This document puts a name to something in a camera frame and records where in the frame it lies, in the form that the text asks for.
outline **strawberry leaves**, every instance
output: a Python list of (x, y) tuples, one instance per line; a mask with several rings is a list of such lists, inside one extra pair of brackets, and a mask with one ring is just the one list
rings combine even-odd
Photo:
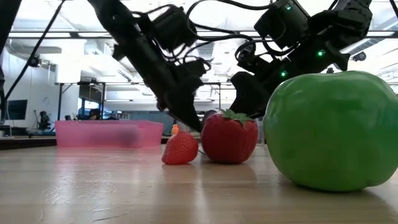
[(222, 112), (224, 118), (239, 121), (243, 126), (246, 124), (247, 121), (252, 121), (252, 119), (249, 118), (247, 114), (244, 113), (235, 113), (230, 109), (227, 110), (220, 109), (220, 111)]

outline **wooden table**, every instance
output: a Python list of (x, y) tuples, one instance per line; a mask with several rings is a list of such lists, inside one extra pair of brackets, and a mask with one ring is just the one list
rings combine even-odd
[(325, 194), (294, 186), (260, 146), (239, 166), (201, 157), (165, 166), (160, 157), (159, 148), (0, 151), (0, 223), (398, 223), (398, 174)]

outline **red strawberry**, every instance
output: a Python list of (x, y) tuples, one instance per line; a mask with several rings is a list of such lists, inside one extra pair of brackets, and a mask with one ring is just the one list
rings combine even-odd
[(246, 114), (222, 111), (210, 116), (201, 131), (201, 145), (212, 161), (240, 164), (256, 147), (258, 129)]
[(167, 141), (162, 162), (168, 165), (189, 163), (198, 155), (198, 148), (198, 142), (190, 133), (178, 132)]

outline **pink plastic bin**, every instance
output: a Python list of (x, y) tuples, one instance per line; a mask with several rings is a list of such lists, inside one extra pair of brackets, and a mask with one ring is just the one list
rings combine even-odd
[(56, 121), (58, 147), (153, 147), (163, 124), (152, 121)]

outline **green led light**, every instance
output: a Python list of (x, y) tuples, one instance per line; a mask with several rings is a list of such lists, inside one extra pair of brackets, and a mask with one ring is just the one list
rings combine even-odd
[(325, 54), (324, 50), (320, 50), (317, 52), (317, 56), (322, 57)]

